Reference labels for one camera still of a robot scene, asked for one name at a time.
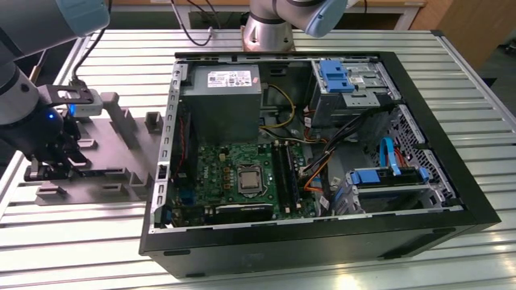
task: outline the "white cable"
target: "white cable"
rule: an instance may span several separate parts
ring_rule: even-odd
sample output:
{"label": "white cable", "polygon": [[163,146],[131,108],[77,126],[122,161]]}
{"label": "white cable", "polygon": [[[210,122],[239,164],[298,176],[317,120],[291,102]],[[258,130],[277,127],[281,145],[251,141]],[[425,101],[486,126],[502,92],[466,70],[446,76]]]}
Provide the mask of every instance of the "white cable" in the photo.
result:
{"label": "white cable", "polygon": [[306,141],[306,140],[302,140],[302,139],[294,139],[294,138],[279,138],[278,136],[274,136],[274,134],[271,134],[267,130],[263,130],[267,135],[270,135],[273,138],[275,139],[282,139],[282,140],[290,140],[290,141],[297,141],[297,142],[301,142],[301,143],[306,143],[306,144],[315,144],[315,143],[319,143],[317,141]]}

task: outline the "black cable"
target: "black cable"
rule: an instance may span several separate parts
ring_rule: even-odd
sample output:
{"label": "black cable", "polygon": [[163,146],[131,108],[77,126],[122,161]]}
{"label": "black cable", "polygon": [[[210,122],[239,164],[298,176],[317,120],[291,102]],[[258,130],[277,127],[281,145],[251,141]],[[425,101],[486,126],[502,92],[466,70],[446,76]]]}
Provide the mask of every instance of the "black cable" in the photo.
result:
{"label": "black cable", "polygon": [[[110,0],[109,2],[109,5],[107,5],[107,11],[111,15],[111,9],[114,8],[114,0]],[[94,44],[90,46],[87,52],[85,53],[83,57],[81,58],[78,64],[75,65],[74,67],[74,70],[73,70],[73,81],[78,81],[79,80],[79,77],[78,77],[78,70],[81,68],[81,66],[83,65],[85,61],[87,60],[91,52],[94,51],[95,47],[98,46],[103,36],[105,36],[105,32],[106,32],[106,29],[107,27],[103,28],[103,30],[101,31],[99,35],[98,35],[98,39],[95,40]]]}
{"label": "black cable", "polygon": [[351,135],[354,135],[358,130],[362,128],[363,124],[366,123],[366,120],[370,116],[391,111],[395,109],[401,101],[394,101],[391,104],[385,105],[379,108],[373,108],[366,110],[358,117],[355,117],[338,131],[338,133],[334,135],[333,139],[330,139],[325,150],[323,150],[323,155],[306,167],[303,170],[307,172],[310,169],[313,169],[318,164],[322,164],[327,158],[330,158],[333,152],[337,149],[338,144],[349,138]]}
{"label": "black cable", "polygon": [[322,178],[322,189],[323,189],[323,196],[329,201],[329,209],[326,207],[322,207],[322,216],[331,216],[333,215],[333,189],[330,186],[330,177],[329,177],[329,166],[326,166],[322,169],[322,172],[319,173],[319,176]]}
{"label": "black cable", "polygon": [[[197,6],[197,8],[202,11],[202,13],[205,14],[205,16],[207,16],[209,19],[211,19],[211,21],[214,20],[214,19],[211,18],[211,16],[210,16],[210,13],[207,12],[207,10],[203,9],[202,6],[199,6],[197,3],[194,3],[193,0],[187,0],[187,2],[189,2],[190,4],[193,4],[194,6]],[[215,16],[215,23],[218,24],[219,29],[222,29],[221,21],[219,21],[219,17],[218,17],[218,16]]]}
{"label": "black cable", "polygon": [[219,19],[219,14],[214,8],[214,5],[211,4],[210,0],[206,0],[209,3],[209,6],[211,8],[211,11],[214,11],[214,16],[215,16],[215,21],[218,22],[219,29],[223,29],[223,26],[221,25],[221,19]]}
{"label": "black cable", "polygon": [[185,34],[187,35],[190,41],[199,47],[206,47],[207,44],[210,43],[211,41],[211,32],[210,32],[210,36],[209,36],[209,39],[205,43],[199,43],[194,40],[194,38],[191,37],[190,33],[189,33],[189,30],[186,29],[185,27],[185,23],[183,23],[183,19],[181,18],[181,14],[178,12],[178,7],[177,7],[177,2],[175,0],[171,0],[171,4],[173,4],[173,8],[175,10],[175,13],[177,13],[177,18],[178,18],[178,21],[179,21],[179,26],[182,27],[183,31],[185,31]]}

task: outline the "aluminum extrusion table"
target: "aluminum extrusion table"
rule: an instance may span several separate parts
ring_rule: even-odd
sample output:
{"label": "aluminum extrusion table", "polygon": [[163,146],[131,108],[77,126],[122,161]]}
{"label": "aluminum extrusion table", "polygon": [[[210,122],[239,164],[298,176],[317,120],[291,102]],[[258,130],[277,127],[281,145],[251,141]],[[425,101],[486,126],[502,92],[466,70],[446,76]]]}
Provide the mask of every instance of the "aluminum extrusion table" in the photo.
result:
{"label": "aluminum extrusion table", "polygon": [[[503,222],[411,259],[179,281],[138,254],[145,203],[38,206],[18,152],[0,182],[0,288],[516,289],[516,122],[449,40],[427,31],[334,31],[323,39],[297,32],[295,42],[299,51],[398,53]],[[89,45],[78,41],[57,84]],[[205,48],[179,30],[111,30],[79,74],[143,117],[165,110],[175,52],[241,49],[233,30]]]}

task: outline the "yellow wire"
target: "yellow wire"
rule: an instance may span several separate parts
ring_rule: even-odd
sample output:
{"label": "yellow wire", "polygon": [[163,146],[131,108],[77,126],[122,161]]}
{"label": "yellow wire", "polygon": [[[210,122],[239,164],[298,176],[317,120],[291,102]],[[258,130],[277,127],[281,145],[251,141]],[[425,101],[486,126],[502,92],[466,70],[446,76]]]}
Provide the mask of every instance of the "yellow wire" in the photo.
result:
{"label": "yellow wire", "polygon": [[290,122],[293,122],[294,118],[295,118],[295,114],[297,114],[297,106],[294,105],[294,101],[291,99],[291,97],[287,95],[287,93],[277,86],[277,85],[273,85],[270,84],[269,86],[274,87],[275,89],[278,89],[278,91],[283,94],[285,98],[289,100],[289,102],[291,103],[291,107],[293,107],[293,113],[291,113],[291,118],[289,118],[289,120],[286,122],[283,122],[282,124],[277,124],[277,125],[269,125],[269,126],[261,126],[261,128],[265,128],[265,129],[271,129],[271,128],[282,128],[283,126],[289,125]]}

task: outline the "floor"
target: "floor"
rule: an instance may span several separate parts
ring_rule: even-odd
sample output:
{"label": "floor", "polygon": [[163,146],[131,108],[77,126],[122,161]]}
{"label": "floor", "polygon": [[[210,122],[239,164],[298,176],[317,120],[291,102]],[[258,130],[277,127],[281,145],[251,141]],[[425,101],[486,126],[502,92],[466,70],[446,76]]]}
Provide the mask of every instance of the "floor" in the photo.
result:
{"label": "floor", "polygon": [[499,48],[479,70],[482,78],[497,78],[491,89],[507,108],[516,115],[516,54],[506,54]]}

